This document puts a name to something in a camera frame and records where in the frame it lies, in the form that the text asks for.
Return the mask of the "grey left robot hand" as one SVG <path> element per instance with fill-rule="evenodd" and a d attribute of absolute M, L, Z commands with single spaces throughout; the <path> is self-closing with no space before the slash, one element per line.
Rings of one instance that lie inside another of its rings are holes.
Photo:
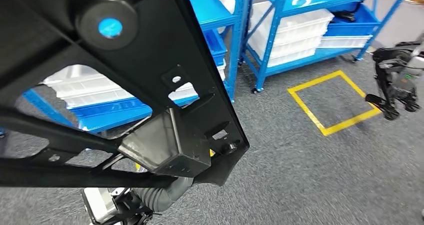
<path fill-rule="evenodd" d="M 170 207 L 193 185 L 192 177 L 179 177 L 173 181 L 167 188 L 167 205 Z"/>

